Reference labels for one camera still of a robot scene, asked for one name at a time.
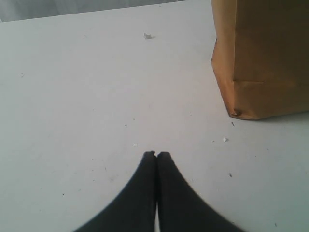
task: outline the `gray wall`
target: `gray wall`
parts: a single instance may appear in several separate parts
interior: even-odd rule
[[[0,0],[0,21],[110,10],[181,0]]]

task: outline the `paper bag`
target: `paper bag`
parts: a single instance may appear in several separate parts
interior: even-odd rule
[[[309,0],[211,0],[212,67],[231,117],[309,110]]]

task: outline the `brown paper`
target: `brown paper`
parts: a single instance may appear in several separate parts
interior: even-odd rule
[[[211,0],[212,67],[231,117],[309,111],[309,0]]]

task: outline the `white table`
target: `white table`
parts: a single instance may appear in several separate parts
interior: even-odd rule
[[[236,225],[307,232],[309,114],[229,118],[215,38],[208,0],[1,23],[0,231],[72,231],[164,150]]]

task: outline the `black object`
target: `black object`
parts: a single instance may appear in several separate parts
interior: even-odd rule
[[[155,152],[145,152],[120,194],[75,232],[154,232],[156,169]]]
[[[168,152],[157,156],[161,232],[241,232],[187,184]]]

